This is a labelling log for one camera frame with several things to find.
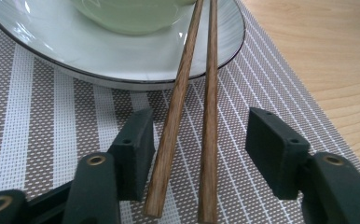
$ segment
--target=white plate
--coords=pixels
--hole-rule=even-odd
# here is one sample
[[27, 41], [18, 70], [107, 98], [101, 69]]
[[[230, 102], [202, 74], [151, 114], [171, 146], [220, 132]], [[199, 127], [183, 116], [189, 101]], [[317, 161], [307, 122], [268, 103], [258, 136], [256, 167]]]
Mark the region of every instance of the white plate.
[[[123, 90], [173, 86], [192, 14], [151, 35], [119, 35], [79, 13], [68, 0], [0, 0], [0, 28], [65, 74]], [[204, 0], [190, 79], [203, 77], [209, 1]], [[244, 39], [234, 0], [218, 0], [218, 64], [228, 63]]]

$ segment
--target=wooden chopstick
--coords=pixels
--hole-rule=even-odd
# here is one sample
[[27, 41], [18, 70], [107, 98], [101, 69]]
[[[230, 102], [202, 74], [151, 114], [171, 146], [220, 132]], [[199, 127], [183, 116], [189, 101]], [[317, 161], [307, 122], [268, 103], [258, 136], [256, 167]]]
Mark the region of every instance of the wooden chopstick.
[[192, 14], [191, 24], [188, 28], [186, 44], [184, 45], [182, 58], [177, 71], [177, 78], [174, 82], [172, 99], [159, 140], [158, 154], [145, 199], [144, 214], [146, 216], [162, 217], [166, 189], [172, 170], [174, 147], [177, 140], [184, 101], [186, 99], [189, 70], [194, 54], [202, 5], [203, 0], [197, 0]]
[[198, 222], [217, 222], [217, 0], [210, 1]]

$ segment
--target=wooden table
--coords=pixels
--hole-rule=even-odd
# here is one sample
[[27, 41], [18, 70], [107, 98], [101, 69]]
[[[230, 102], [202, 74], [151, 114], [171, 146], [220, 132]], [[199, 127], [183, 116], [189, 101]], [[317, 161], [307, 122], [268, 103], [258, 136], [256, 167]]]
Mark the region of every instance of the wooden table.
[[360, 0], [242, 0], [360, 158]]

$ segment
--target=gray and white striped placemat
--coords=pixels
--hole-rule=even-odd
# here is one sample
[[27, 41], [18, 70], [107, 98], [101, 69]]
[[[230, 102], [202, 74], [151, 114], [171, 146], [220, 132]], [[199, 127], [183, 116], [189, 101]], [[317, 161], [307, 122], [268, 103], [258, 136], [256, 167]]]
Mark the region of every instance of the gray and white striped placemat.
[[[360, 162], [297, 76], [238, 1], [247, 24], [237, 57], [219, 71], [219, 222], [302, 223], [300, 200], [272, 196], [244, 150], [248, 108], [280, 116], [312, 144]], [[195, 223], [204, 81], [188, 87], [162, 219], [121, 202], [123, 223]], [[71, 180], [77, 161], [106, 151], [132, 112], [154, 109], [159, 142], [171, 91], [119, 91], [65, 76], [0, 31], [0, 190], [36, 197]]]

